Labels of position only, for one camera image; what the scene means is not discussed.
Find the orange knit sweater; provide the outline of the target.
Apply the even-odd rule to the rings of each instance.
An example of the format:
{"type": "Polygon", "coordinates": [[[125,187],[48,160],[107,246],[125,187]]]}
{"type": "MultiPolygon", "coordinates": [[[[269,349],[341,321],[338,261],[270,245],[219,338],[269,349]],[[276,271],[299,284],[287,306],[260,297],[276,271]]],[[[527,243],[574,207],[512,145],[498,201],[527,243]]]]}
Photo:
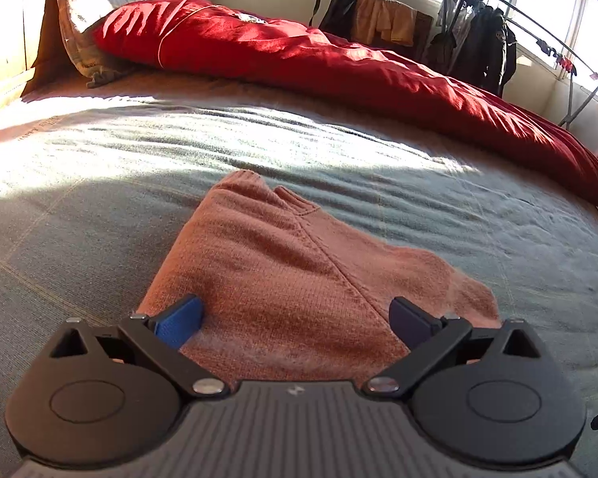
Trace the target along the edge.
{"type": "Polygon", "coordinates": [[[171,247],[140,311],[187,295],[204,318],[182,352],[229,383],[364,382],[404,357],[389,306],[496,327],[490,289],[431,251],[358,231],[249,170],[215,184],[171,247]]]}

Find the blue plaid bed sheet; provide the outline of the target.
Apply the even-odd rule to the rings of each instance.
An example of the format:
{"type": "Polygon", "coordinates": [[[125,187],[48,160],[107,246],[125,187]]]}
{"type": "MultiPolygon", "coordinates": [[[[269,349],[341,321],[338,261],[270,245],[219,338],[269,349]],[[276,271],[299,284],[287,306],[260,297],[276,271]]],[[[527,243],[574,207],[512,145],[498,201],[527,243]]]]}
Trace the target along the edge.
{"type": "Polygon", "coordinates": [[[357,229],[434,251],[535,327],[598,413],[598,208],[403,123],[143,71],[67,76],[0,110],[0,477],[5,402],[64,319],[137,309],[207,190],[250,169],[357,229]]]}

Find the black hanging jacket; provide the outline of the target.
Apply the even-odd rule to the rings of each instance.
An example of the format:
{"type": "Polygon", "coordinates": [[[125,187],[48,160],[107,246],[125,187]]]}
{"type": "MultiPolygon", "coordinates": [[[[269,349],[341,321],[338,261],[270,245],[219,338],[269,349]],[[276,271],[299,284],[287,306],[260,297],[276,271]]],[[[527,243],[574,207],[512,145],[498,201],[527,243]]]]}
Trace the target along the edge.
{"type": "Polygon", "coordinates": [[[500,9],[484,6],[469,20],[459,43],[455,26],[431,40],[423,62],[446,76],[501,97],[516,73],[517,41],[500,9]]]}

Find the red duvet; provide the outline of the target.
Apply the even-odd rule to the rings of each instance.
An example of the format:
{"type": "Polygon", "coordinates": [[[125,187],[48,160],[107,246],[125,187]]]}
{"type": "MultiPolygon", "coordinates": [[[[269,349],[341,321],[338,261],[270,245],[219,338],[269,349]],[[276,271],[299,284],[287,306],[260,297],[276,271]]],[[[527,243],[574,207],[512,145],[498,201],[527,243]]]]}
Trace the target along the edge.
{"type": "Polygon", "coordinates": [[[207,0],[124,4],[94,30],[100,50],[167,71],[274,86],[492,151],[598,207],[598,157],[552,122],[391,51],[207,0]]]}

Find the dark wooden cabinet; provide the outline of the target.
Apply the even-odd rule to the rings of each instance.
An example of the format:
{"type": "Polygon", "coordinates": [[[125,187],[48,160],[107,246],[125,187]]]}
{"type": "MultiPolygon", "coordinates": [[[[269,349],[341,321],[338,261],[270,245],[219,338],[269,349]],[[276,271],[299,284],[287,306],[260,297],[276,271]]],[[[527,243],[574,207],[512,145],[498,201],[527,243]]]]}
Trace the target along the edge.
{"type": "Polygon", "coordinates": [[[428,42],[433,19],[430,15],[410,10],[392,16],[387,28],[377,30],[370,44],[375,49],[388,50],[420,62],[428,42]]]}

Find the orange cloth on cabinet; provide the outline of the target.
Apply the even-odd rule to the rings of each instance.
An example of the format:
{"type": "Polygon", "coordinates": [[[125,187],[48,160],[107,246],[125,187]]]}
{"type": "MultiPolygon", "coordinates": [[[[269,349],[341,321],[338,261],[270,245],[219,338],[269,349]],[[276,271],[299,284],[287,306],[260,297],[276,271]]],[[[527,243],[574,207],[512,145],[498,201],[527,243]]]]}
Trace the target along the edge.
{"type": "Polygon", "coordinates": [[[351,40],[371,44],[376,36],[404,47],[413,45],[417,11],[396,0],[357,0],[351,40]]]}

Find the beige pillow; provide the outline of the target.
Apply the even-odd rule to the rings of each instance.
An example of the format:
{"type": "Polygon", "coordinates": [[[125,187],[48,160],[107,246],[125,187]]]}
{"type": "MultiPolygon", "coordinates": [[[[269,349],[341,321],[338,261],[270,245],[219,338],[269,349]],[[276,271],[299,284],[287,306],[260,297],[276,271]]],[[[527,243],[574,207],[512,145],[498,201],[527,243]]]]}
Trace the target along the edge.
{"type": "Polygon", "coordinates": [[[124,4],[144,0],[45,0],[34,75],[23,88],[27,95],[61,78],[71,67],[99,88],[128,76],[137,65],[102,51],[94,31],[124,4]]]}

